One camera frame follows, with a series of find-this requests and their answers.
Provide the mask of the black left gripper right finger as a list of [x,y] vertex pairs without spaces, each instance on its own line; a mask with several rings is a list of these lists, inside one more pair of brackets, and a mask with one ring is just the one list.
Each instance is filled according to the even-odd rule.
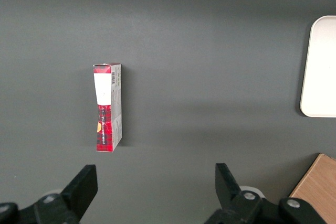
[[252,190],[243,190],[225,163],[215,165],[215,190],[221,208],[206,223],[325,223],[306,201],[282,198],[278,204]]

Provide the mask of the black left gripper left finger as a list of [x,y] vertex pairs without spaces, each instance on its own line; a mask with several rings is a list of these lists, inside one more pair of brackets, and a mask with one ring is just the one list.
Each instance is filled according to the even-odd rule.
[[80,223],[97,191],[96,165],[85,165],[60,193],[42,196],[24,209],[1,203],[1,223]]

